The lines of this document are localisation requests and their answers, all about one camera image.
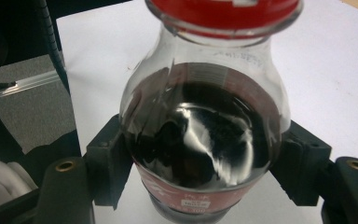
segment white surface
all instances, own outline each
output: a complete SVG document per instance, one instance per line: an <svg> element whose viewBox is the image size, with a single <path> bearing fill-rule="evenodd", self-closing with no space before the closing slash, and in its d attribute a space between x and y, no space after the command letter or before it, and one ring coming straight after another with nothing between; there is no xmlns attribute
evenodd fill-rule
<svg viewBox="0 0 358 224"><path fill-rule="evenodd" d="M135 65L154 45L158 20L143 0L58 19L82 150L118 113ZM358 10L306 0L298 21L272 37L292 119L333 147L332 160L358 157ZM118 210L95 207L97 223L170 223L133 169ZM220 223L322 223L320 206L298 208L267 174Z"/></svg>

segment red bottle cap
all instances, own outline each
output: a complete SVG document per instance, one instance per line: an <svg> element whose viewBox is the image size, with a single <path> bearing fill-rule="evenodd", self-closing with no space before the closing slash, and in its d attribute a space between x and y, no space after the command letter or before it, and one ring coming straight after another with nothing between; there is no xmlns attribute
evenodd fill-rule
<svg viewBox="0 0 358 224"><path fill-rule="evenodd" d="M162 20L181 21L183 25L175 22L175 26L186 30L192 30L191 26L230 31L277 28L276 26L283 21L296 17L302 7L301 0L146 0L146 2L152 12Z"/></svg>

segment bottle label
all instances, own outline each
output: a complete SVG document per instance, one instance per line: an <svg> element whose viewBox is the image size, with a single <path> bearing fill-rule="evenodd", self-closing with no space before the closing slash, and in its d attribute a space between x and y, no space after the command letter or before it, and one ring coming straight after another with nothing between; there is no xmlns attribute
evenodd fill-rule
<svg viewBox="0 0 358 224"><path fill-rule="evenodd" d="M154 177L137 164L139 174L147 188L160 202L184 213L203 214L225 210L237 203L255 183L230 191L200 193L175 188Z"/></svg>

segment black machine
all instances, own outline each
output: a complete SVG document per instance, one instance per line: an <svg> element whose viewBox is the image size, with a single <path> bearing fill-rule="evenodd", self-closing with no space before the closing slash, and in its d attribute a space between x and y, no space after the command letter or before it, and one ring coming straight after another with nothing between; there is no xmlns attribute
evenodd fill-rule
<svg viewBox="0 0 358 224"><path fill-rule="evenodd" d="M315 206L322 196L324 224L358 224L358 159L332 162L330 152L329 145L292 121L270 171L297 206ZM0 223L93 223L91 202L116 209L131 167L114 116L83 158L54 162L41 190L0 206Z"/></svg>

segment plastic bottle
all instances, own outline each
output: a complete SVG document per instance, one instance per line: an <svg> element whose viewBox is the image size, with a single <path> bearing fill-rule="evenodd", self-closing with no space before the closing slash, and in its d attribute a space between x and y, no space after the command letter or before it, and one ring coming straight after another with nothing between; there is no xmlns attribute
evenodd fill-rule
<svg viewBox="0 0 358 224"><path fill-rule="evenodd" d="M269 37L300 0L146 0L158 43L124 91L120 125L157 210L215 223L279 155L290 111Z"/></svg>

